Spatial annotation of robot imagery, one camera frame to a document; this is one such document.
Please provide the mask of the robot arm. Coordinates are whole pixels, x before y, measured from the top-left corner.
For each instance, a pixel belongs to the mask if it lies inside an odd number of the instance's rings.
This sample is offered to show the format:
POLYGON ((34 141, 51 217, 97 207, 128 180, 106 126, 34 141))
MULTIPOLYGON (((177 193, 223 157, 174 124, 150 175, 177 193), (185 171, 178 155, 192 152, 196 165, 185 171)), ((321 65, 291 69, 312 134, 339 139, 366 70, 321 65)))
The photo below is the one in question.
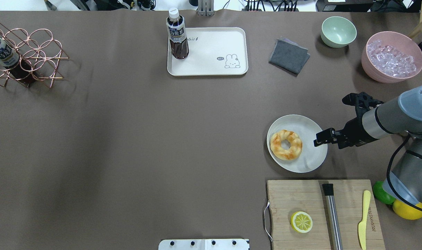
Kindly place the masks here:
POLYGON ((356 117, 342 130, 328 128, 316 134, 314 146, 337 144, 339 149, 362 146, 392 134, 407 133, 390 157, 383 189, 404 204, 422 212, 422 86, 388 102, 365 92, 350 93, 342 102, 354 106, 356 117))

